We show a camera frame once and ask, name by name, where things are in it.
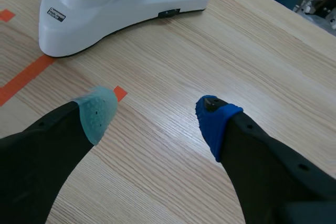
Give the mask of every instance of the translucent blue fingertip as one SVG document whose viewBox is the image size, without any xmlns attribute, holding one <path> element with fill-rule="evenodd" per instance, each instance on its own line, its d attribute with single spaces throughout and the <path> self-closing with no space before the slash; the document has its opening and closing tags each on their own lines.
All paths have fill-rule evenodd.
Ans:
<svg viewBox="0 0 336 224">
<path fill-rule="evenodd" d="M 79 105 L 79 115 L 88 140 L 97 145 L 117 112 L 115 93 L 104 87 L 96 87 L 91 93 L 73 99 Z"/>
</svg>

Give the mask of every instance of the white microscope base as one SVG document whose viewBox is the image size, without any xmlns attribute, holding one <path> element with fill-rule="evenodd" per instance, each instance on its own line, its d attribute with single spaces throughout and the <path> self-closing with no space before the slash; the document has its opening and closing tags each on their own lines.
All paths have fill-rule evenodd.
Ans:
<svg viewBox="0 0 336 224">
<path fill-rule="evenodd" d="M 204 10 L 208 0 L 42 0 L 39 45 L 52 57 L 76 54 L 159 13 Z"/>
</svg>

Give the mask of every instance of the wood grain surface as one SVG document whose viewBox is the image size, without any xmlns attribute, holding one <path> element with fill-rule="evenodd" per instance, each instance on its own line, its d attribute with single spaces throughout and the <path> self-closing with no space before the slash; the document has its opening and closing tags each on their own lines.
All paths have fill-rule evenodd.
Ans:
<svg viewBox="0 0 336 224">
<path fill-rule="evenodd" d="M 40 0 L 3 0 L 1 86 L 42 52 Z M 266 132 L 336 174 L 336 38 L 272 0 L 211 0 L 57 59 L 0 108 L 0 136 L 101 85 L 128 95 L 61 189 L 48 223 L 244 223 L 203 141 L 195 102 L 240 105 Z"/>
</svg>

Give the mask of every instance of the orange tape strip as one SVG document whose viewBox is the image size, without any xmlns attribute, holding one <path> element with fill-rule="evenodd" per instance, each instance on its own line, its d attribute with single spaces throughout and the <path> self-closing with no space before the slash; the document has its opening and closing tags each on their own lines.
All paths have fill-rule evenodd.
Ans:
<svg viewBox="0 0 336 224">
<path fill-rule="evenodd" d="M 49 65 L 53 64 L 55 58 L 42 55 L 36 61 L 31 63 L 23 71 L 21 71 L 12 80 L 0 88 L 0 106 L 4 105 L 19 90 L 27 85 L 31 80 L 35 79 Z"/>
<path fill-rule="evenodd" d="M 115 96 L 117 97 L 118 99 L 118 102 L 120 102 L 126 95 L 127 95 L 127 92 L 124 91 L 121 87 L 119 86 L 116 86 L 116 88 L 113 90 L 114 93 L 116 94 Z"/>
<path fill-rule="evenodd" d="M 10 21 L 14 16 L 15 14 L 7 9 L 4 9 L 0 12 L 0 18 L 4 22 Z"/>
</svg>

